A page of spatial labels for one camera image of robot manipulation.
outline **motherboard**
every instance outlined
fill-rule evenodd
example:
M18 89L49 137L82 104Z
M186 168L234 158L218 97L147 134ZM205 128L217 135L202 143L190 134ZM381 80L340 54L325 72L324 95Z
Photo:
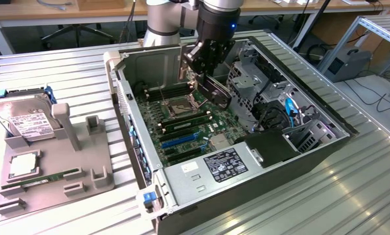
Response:
M135 99L165 166L231 146L247 134L239 117L198 90L177 97L163 92L157 98L146 94Z

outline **green circuit board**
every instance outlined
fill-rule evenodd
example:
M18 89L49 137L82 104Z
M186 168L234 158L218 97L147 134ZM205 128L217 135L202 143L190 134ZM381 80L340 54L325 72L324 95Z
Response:
M137 103L151 135L151 140L165 166L171 166L206 153L214 152L218 150L218 147L233 145L234 141L246 135L246 131L238 122L238 118L231 113L230 109L222 110L210 101L206 101L206 98L199 91L194 91L191 94L194 97L193 102L190 102L189 95L154 102L149 102L143 97L137 97ZM194 102L195 105L201 105L202 103L203 105L195 108L193 105ZM193 126L175 124L163 128L159 127L159 123L165 123L189 116L202 115L207 111L210 111L209 116L202 116L193 119L197 121L191 122ZM179 128L181 132L191 131L191 133L197 133L198 138L171 147L162 148L162 145L166 142L182 138L177 137L171 140L162 141L162 137L174 133L179 134L179 132L174 132L174 128ZM213 139L225 139L225 145L214 145L211 137L214 137Z

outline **aluminum extrusion table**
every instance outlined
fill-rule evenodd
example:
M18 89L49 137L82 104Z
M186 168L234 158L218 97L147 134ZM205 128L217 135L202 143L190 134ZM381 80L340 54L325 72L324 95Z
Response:
M390 234L390 138L377 121L273 35L255 36L361 132L306 175L235 208L186 234ZM154 234L141 218L135 176L115 119L102 54L139 47L109 45L0 57L0 88L49 83L71 121L98 114L107 121L117 188L85 200L0 222L0 234ZM0 153L3 151L0 127Z
M358 26L364 26L368 30L381 36L385 40L390 42L390 15L381 15L381 16L358 16L354 23L352 24L350 28L346 31L344 38L341 39L337 47L334 48L333 52L329 56L325 57L322 63L320 64L320 71L325 74L337 57L338 52L344 48L350 39L352 35L356 33ZM361 41L357 42L357 46L361 45L364 42L365 37ZM388 62L381 74L388 70L390 67L390 61Z

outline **office chair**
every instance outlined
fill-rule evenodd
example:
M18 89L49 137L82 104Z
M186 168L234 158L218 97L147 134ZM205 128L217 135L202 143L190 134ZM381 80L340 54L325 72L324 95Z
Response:
M110 44L115 43L115 38L110 34L101 31L101 29L102 29L101 23L97 23L97 29L89 28L89 27L86 27L86 25L89 25L89 24L75 23L67 27L65 27L63 25L58 25L59 30L55 31L53 34L47 35L46 37L42 37L42 39L41 39L41 42L42 42L45 49L51 48L51 42L49 42L49 40L54 39L55 37L71 32L71 31L74 31L77 34L77 47L81 47L81 31L87 31L95 35L99 35L99 36L107 38L110 40Z
M258 18L258 17L262 17L266 21L269 21L267 18L266 18L267 16L254 16L249 20L249 24L254 24L255 18ZM269 17L269 18L273 19L277 22L277 24L275 24L275 30L278 30L279 29L279 24L285 20L285 15L279 15L278 18L274 18L274 17Z

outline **warning label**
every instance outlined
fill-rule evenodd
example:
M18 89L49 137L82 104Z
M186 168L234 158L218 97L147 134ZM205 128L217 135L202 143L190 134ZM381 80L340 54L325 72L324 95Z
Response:
M45 113L10 117L10 121L25 138L54 133Z
M217 182L223 182L249 171L234 148L203 159Z

